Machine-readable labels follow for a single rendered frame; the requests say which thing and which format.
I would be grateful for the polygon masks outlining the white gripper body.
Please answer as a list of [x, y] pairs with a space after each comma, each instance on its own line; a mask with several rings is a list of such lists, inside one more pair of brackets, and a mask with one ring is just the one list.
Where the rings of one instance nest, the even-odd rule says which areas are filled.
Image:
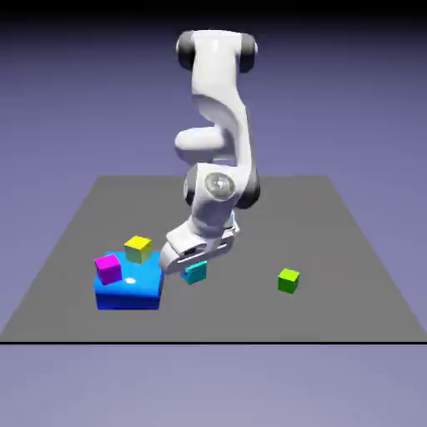
[[236, 221], [230, 221], [216, 239], [196, 234], [189, 221], [184, 222], [166, 235], [159, 267], [165, 274], [174, 274], [199, 262], [208, 261], [226, 254], [234, 245], [234, 240], [240, 232]]

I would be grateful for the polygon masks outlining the small cyan cube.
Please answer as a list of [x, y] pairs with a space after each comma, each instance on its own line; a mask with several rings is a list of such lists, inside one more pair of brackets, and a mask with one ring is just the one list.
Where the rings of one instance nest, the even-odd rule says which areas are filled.
[[207, 262], [202, 261], [190, 265], [181, 271], [180, 276], [189, 285], [205, 280], [207, 276]]

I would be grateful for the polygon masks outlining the small yellow cube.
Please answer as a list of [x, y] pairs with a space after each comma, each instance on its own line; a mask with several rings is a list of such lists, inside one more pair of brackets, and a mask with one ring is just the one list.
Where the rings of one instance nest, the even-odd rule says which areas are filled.
[[126, 260], [134, 264], [145, 263], [153, 251], [152, 240], [138, 235], [134, 235], [123, 246]]

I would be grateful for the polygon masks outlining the small magenta cube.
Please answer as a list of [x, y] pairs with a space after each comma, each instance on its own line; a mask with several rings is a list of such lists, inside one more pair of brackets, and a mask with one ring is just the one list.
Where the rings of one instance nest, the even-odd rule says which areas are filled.
[[94, 259], [93, 262], [102, 285], [109, 285], [122, 279], [122, 267], [116, 254], [106, 254]]

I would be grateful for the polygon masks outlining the small green cube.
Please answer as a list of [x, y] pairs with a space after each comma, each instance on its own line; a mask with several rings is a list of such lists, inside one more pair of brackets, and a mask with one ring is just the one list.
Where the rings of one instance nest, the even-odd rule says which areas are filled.
[[299, 286], [300, 272], [292, 269], [283, 269], [278, 275], [278, 290], [293, 294]]

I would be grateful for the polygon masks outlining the large blue box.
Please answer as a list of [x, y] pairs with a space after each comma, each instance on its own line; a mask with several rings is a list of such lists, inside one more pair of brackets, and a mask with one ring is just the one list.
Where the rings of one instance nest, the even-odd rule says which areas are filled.
[[93, 291], [98, 310], [115, 309], [158, 309], [160, 305], [163, 271], [159, 267], [159, 252], [152, 252], [143, 264], [126, 260], [124, 252], [116, 254], [122, 267], [122, 279], [102, 285], [97, 274], [93, 280]]

